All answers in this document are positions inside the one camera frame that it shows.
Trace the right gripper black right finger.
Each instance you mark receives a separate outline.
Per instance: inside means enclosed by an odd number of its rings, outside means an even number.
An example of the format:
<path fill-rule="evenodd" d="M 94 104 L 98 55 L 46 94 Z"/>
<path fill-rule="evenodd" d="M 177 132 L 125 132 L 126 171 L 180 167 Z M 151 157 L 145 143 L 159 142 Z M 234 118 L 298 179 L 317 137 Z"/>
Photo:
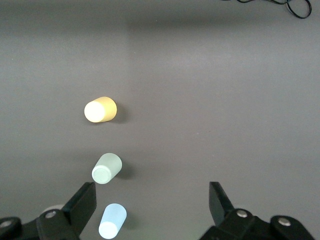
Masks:
<path fill-rule="evenodd" d="M 202 240 L 270 240 L 270 226 L 248 210 L 235 208 L 219 182 L 209 183 L 209 210 L 214 221 Z"/>

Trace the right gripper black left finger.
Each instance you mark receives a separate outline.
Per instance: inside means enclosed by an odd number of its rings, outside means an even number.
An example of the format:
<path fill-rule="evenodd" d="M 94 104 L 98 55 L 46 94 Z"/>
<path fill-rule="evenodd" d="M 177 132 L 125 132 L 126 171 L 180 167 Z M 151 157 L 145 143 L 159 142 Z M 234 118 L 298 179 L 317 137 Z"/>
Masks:
<path fill-rule="evenodd" d="M 61 209 L 45 211 L 36 219 L 39 238 L 78 240 L 96 207 L 96 185 L 86 182 Z"/>

